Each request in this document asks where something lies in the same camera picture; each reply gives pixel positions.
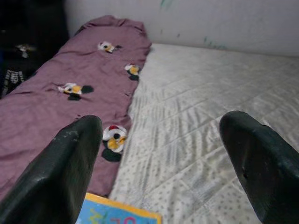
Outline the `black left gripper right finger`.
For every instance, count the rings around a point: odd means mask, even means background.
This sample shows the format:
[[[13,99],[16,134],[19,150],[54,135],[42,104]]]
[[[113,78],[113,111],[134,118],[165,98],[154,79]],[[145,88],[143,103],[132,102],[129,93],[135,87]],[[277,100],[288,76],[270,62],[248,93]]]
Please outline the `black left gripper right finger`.
[[[242,111],[220,120],[222,143],[258,219],[299,222],[299,153],[277,132]]]

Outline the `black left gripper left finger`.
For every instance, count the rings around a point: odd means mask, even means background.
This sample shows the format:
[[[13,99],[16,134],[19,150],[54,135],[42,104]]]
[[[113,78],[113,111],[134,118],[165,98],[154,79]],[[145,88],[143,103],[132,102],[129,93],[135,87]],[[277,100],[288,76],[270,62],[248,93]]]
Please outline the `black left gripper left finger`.
[[[102,121],[95,115],[61,129],[2,199],[1,223],[76,223],[102,135]]]

